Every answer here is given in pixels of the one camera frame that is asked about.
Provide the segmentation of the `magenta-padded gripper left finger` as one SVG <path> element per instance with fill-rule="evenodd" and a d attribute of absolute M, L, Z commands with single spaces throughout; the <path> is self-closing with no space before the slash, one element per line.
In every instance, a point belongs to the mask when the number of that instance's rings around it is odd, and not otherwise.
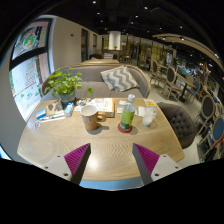
<path fill-rule="evenodd" d="M 66 155 L 57 155 L 45 164 L 43 169 L 79 185 L 90 154 L 91 145 L 87 143 Z"/>

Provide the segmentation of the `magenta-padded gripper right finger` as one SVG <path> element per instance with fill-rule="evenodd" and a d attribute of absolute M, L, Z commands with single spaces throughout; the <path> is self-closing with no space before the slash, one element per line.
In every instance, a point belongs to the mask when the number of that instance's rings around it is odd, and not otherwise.
<path fill-rule="evenodd" d="M 181 167 L 167 154 L 158 155 L 136 143 L 133 144 L 132 153 L 144 185 L 181 170 Z"/>

